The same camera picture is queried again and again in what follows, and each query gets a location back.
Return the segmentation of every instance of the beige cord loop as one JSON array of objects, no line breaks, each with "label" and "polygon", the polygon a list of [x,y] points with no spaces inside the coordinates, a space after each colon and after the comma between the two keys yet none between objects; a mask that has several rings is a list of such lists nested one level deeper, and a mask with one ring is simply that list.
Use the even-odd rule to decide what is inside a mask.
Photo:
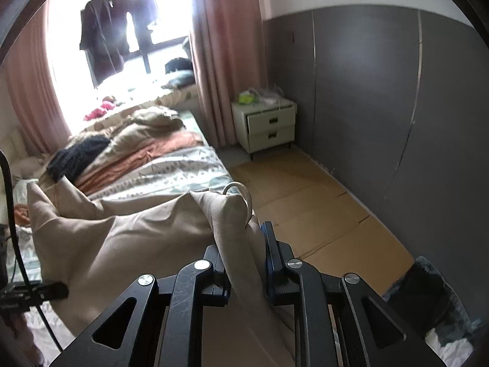
[{"label": "beige cord loop", "polygon": [[251,219],[251,216],[253,215],[253,200],[251,199],[251,194],[248,188],[240,182],[229,182],[222,191],[222,194],[226,194],[227,191],[233,186],[238,188],[238,192],[241,194],[241,197],[243,197],[244,202],[246,203],[246,223],[244,224],[244,226],[246,227]]}]

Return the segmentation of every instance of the orange cloth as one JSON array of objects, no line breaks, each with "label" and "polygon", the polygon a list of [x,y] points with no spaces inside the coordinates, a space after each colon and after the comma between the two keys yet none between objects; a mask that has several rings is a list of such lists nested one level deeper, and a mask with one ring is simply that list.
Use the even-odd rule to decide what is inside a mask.
[{"label": "orange cloth", "polygon": [[201,136],[196,132],[172,132],[166,137],[155,139],[132,155],[112,161],[100,169],[90,172],[87,176],[79,178],[75,182],[75,186],[86,195],[91,195],[155,158],[176,150],[203,144]]},{"label": "orange cloth", "polygon": [[14,219],[17,225],[26,228],[30,227],[29,210],[27,204],[15,204]]}]

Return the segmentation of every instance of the black cable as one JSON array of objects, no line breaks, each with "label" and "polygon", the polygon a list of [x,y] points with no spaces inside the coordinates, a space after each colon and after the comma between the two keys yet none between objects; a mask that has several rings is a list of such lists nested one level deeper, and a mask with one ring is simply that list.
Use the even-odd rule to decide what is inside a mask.
[{"label": "black cable", "polygon": [[[34,290],[32,289],[32,286],[30,284],[28,274],[25,270],[24,262],[22,261],[22,255],[20,253],[20,248],[19,248],[19,238],[17,236],[17,231],[15,229],[15,216],[14,216],[14,198],[13,198],[13,190],[12,190],[12,181],[11,181],[11,176],[10,176],[10,166],[8,165],[8,161],[6,156],[3,154],[3,151],[0,150],[0,168],[2,169],[2,175],[3,175],[3,184],[5,188],[5,196],[6,196],[6,201],[7,201],[7,216],[8,216],[8,227],[10,228],[10,237],[12,240],[12,247],[14,249],[15,253],[15,258],[16,261],[19,265],[19,270],[20,274],[22,275],[22,279],[24,280],[25,287],[28,290],[29,295],[33,300],[37,300],[37,296],[34,293]],[[61,347],[60,343],[58,342],[58,339],[56,338],[53,330],[51,329],[50,324],[47,322],[46,316],[41,310],[40,305],[36,305],[36,310],[39,313],[39,316],[41,316],[41,320],[46,326],[47,332],[50,334],[51,339],[53,340],[54,344],[58,348],[60,352],[63,351],[63,348]]]},{"label": "black cable", "polygon": [[14,271],[12,272],[12,277],[10,278],[10,282],[12,283],[14,281],[14,276],[15,276],[15,269],[17,268],[17,258],[14,261]]}]

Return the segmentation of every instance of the gray wall panel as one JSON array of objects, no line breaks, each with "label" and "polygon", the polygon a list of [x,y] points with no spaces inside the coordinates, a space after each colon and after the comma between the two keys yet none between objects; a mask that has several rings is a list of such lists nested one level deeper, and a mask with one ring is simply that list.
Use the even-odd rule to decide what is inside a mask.
[{"label": "gray wall panel", "polygon": [[314,11],[313,157],[377,211],[409,130],[419,66],[417,11],[343,6]]},{"label": "gray wall panel", "polygon": [[421,14],[415,123],[380,219],[489,317],[489,55],[469,26]]},{"label": "gray wall panel", "polygon": [[297,103],[295,143],[312,153],[314,122],[314,34],[312,12],[266,22],[268,83]]}]

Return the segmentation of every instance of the drawer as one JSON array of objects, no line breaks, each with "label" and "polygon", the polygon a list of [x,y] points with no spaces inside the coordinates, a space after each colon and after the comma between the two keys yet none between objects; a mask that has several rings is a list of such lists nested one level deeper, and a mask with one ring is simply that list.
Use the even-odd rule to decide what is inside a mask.
[{"label": "drawer", "polygon": [[275,128],[249,136],[250,153],[294,140],[294,126]]},{"label": "drawer", "polygon": [[248,115],[248,133],[256,134],[295,124],[295,106]]}]

